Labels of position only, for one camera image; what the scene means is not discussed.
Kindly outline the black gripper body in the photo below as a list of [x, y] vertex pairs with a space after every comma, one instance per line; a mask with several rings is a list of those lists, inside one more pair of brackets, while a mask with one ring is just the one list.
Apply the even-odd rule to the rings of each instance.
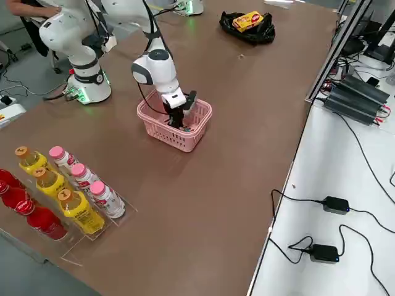
[[164, 106], [165, 112], [167, 114], [169, 114], [170, 116], [172, 116], [172, 117], [175, 117], [175, 116], [183, 117], [184, 116], [183, 106], [182, 105], [179, 106], [179, 107], [175, 107], [173, 109], [171, 108], [171, 106], [169, 106], [166, 103], [163, 103], [163, 106]]

